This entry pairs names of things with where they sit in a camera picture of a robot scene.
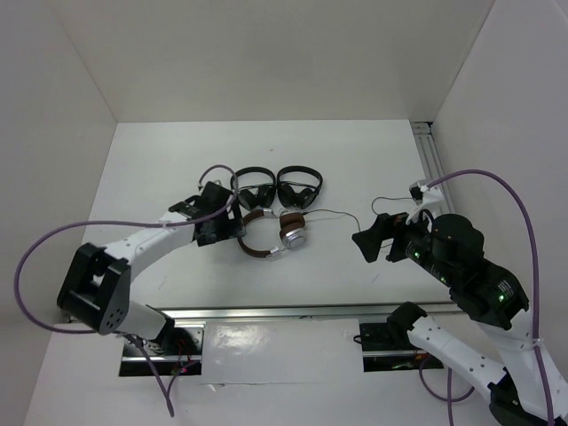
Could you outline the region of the brown silver headphones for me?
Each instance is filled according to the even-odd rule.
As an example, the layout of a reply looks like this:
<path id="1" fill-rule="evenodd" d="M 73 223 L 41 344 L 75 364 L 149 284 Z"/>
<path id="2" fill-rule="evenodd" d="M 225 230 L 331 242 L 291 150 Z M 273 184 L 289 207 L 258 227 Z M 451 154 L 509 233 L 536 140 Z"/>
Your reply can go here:
<path id="1" fill-rule="evenodd" d="M 282 246 L 265 250 L 249 247 L 241 237 L 237 238 L 241 249 L 248 255 L 257 259 L 268 259 L 277 253 L 302 246 L 306 241 L 306 222 L 304 214 L 298 211 L 284 211 L 278 216 L 273 209 L 255 209 L 250 211 L 243 219 L 244 227 L 260 219 L 279 219 L 279 238 Z"/>

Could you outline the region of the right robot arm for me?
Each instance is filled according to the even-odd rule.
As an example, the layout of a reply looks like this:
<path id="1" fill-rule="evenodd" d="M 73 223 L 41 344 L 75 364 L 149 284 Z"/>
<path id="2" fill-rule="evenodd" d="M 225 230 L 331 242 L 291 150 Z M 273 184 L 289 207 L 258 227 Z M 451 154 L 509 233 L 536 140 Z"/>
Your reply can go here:
<path id="1" fill-rule="evenodd" d="M 381 214 L 351 238 L 369 263 L 390 241 L 387 261 L 411 260 L 445 285 L 501 358 L 495 361 L 474 350 L 412 302 L 388 317 L 391 344 L 411 344 L 441 361 L 488 402 L 501 425 L 566 423 L 567 382 L 532 334 L 535 309 L 516 276 L 485 258 L 485 237 L 466 217 L 445 214 L 426 224 L 408 220 L 405 213 Z"/>

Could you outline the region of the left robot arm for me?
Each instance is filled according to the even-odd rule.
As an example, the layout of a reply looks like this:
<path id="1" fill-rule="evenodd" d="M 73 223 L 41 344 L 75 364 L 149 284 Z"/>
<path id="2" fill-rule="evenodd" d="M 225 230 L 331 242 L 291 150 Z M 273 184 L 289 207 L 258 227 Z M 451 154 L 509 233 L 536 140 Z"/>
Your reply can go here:
<path id="1" fill-rule="evenodd" d="M 166 353 L 188 336 L 166 313 L 132 301 L 133 281 L 176 249 L 243 234 L 235 192 L 208 182 L 199 194 L 170 206 L 155 225 L 105 246 L 83 244 L 69 266 L 57 305 L 100 335 L 134 335 L 152 352 Z"/>

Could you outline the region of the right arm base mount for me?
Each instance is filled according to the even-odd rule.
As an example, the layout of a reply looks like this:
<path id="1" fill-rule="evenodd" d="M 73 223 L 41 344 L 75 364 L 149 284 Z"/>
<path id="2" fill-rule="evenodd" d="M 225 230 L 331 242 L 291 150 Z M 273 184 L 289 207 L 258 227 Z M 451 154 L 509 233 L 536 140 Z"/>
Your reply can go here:
<path id="1" fill-rule="evenodd" d="M 441 362 L 410 343 L 397 342 L 385 322 L 360 323 L 354 343 L 362 350 L 363 370 L 391 372 L 417 370 L 420 366 L 440 369 Z"/>

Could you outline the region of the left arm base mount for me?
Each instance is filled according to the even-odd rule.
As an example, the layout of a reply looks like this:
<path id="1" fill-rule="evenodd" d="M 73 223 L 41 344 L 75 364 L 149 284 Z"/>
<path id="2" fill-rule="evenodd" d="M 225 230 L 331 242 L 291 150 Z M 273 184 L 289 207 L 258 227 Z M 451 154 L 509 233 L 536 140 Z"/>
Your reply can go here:
<path id="1" fill-rule="evenodd" d="M 144 341 L 146 354 L 160 376 L 173 376 L 180 368 L 182 376 L 201 375 L 202 344 L 205 334 L 203 323 L 186 323 L 181 327 L 184 334 L 168 349 Z M 118 375 L 120 377 L 151 376 L 152 370 L 140 349 L 124 341 Z"/>

